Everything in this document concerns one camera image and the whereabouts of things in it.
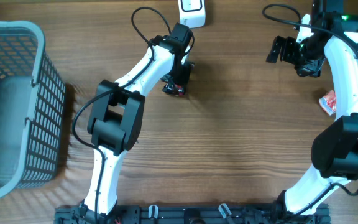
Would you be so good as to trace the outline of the black hex wrench packet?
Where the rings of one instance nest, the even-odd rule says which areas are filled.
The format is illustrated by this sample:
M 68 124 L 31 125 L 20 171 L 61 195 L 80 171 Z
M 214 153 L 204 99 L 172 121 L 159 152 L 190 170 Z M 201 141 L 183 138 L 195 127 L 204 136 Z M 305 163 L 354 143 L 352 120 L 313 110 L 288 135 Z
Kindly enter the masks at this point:
M 166 83 L 162 88 L 162 92 L 168 95 L 184 95 L 186 93 L 186 88 L 183 85 Z

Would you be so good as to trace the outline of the red snack packet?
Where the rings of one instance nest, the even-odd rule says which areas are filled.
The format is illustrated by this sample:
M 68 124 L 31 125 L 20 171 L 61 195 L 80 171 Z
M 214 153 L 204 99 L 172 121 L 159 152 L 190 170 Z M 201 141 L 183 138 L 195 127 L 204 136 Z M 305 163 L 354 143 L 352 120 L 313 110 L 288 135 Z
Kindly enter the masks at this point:
M 334 90 L 327 92 L 322 98 L 318 100 L 320 107 L 329 115 L 336 112 L 336 94 Z

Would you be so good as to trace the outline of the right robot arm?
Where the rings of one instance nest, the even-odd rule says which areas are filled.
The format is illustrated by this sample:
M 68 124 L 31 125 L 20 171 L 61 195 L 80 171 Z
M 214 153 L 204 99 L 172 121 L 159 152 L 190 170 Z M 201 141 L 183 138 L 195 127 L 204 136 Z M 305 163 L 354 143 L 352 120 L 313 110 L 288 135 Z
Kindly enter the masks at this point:
M 309 169 L 272 204 L 274 223 L 316 222 L 326 198 L 358 181 L 358 16 L 346 14 L 342 1 L 314 1 L 293 26 L 297 37 L 276 37 L 267 62 L 288 62 L 300 77 L 318 77 L 328 63 L 336 117 L 313 141 Z

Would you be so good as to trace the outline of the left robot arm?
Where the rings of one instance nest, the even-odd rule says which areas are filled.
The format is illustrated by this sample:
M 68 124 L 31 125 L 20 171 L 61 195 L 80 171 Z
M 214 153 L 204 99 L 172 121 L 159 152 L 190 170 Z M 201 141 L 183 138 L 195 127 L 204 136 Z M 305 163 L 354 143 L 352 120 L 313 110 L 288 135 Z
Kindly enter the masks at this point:
M 87 130 L 94 150 L 91 185 L 80 205 L 86 223 L 105 223 L 117 204 L 121 167 L 139 137 L 146 96 L 159 80 L 165 82 L 164 93 L 185 94 L 194 39 L 189 27 L 175 24 L 168 35 L 148 41 L 147 53 L 129 73 L 115 82 L 103 80 L 86 103 L 92 107 Z

